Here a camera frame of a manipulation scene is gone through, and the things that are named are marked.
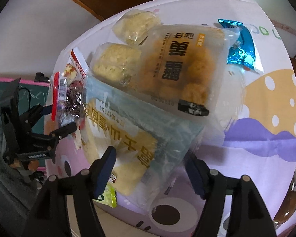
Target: barcode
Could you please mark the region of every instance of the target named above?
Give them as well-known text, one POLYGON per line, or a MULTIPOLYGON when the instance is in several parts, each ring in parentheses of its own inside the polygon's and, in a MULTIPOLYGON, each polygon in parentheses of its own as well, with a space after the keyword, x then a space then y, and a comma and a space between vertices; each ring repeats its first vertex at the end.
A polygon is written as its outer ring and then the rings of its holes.
POLYGON ((110 177, 109 177, 109 182, 115 183, 116 182, 116 175, 114 175, 113 173, 111 173, 110 174, 110 177))
POLYGON ((67 78, 59 78, 58 100, 65 101, 67 96, 67 78))

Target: screw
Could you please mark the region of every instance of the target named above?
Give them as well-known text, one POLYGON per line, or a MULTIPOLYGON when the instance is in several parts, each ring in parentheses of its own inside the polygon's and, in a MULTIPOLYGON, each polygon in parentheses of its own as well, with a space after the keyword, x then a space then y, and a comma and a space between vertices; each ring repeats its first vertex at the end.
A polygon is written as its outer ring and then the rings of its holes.
POLYGON ((218 171, 217 171, 216 169, 211 169, 211 170, 209 171, 209 173, 210 173, 211 175, 218 175, 218 171))
POLYGON ((243 175, 242 180, 245 181, 245 182, 249 182, 251 180, 251 178, 248 175, 243 175))
POLYGON ((50 177, 48 177, 48 180, 50 182, 54 182, 57 179, 57 177, 55 175, 51 175, 50 177))
POLYGON ((82 169, 80 172, 81 175, 88 175, 89 173, 90 173, 89 169, 86 169, 86 168, 82 169))

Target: foil candy packet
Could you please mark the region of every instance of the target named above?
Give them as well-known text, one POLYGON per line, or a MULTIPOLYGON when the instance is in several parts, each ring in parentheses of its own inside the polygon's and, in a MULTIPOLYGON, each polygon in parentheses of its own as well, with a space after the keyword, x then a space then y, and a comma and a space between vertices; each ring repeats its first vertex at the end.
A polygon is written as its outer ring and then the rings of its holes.
POLYGON ((239 64, 248 67, 257 73, 263 73, 263 67, 261 65, 259 54, 255 48, 251 33, 242 22, 235 20, 218 19, 218 22, 223 28, 229 30, 237 29, 240 31, 240 36, 235 44, 230 48, 227 64, 239 64))

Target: light blue packaging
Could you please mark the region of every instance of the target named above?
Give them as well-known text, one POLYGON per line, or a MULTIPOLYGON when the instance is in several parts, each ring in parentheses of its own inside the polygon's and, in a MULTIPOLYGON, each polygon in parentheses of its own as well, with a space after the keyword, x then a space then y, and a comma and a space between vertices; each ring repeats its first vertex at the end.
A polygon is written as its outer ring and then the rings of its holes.
POLYGON ((247 66, 255 72, 259 72, 254 66, 256 61, 255 47, 250 31, 243 23, 234 20, 218 19, 223 28, 229 30, 240 30, 240 36, 237 42, 229 49, 227 64, 240 64, 247 66))
MULTIPOLYGON (((173 169, 182 162, 192 141, 202 134, 204 125, 180 118, 141 101, 97 80, 89 73, 84 86, 83 103, 88 104, 95 99, 103 101, 103 113, 101 112, 103 117, 105 113, 109 115, 113 111, 123 121, 130 121, 157 140, 154 157, 138 184, 140 186, 134 190, 131 196, 127 196, 127 199, 133 204, 146 208, 166 183, 173 169)), ((125 140, 121 135, 120 142, 123 141, 125 140)), ((117 150, 117 160, 119 152, 125 151, 117 150)), ((136 158, 137 153, 134 151, 133 159, 136 158)))

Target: black cable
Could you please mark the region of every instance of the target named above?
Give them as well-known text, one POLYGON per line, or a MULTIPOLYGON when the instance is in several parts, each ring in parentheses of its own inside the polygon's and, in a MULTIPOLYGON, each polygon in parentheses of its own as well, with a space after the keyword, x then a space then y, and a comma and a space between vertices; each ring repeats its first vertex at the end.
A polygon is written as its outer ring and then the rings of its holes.
POLYGON ((19 88, 19 91, 20 90, 26 90, 26 91, 28 91, 28 93, 29 93, 29 109, 30 109, 31 108, 31 92, 30 92, 30 90, 27 89, 26 87, 21 87, 21 88, 19 88))

